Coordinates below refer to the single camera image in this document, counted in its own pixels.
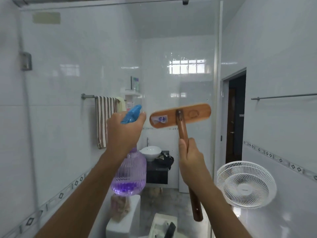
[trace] blue spray bottle trigger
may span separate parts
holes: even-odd
[[[142,106],[139,104],[134,106],[131,110],[127,112],[121,123],[127,124],[135,122],[139,118],[141,108]]]

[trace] purple plastic bottle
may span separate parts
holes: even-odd
[[[146,183],[146,159],[133,148],[114,176],[111,188],[119,196],[139,194]]]

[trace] white vessel sink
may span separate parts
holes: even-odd
[[[157,146],[148,146],[141,149],[140,152],[145,156],[147,161],[153,161],[161,154],[162,150]]]

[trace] fan grille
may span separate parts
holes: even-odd
[[[217,172],[217,187],[228,203],[241,208],[260,208],[276,195],[276,184],[262,166],[235,161],[222,166]]]

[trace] dark wooden door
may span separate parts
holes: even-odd
[[[229,89],[226,163],[234,161],[233,142],[235,134],[235,97],[236,90]]]

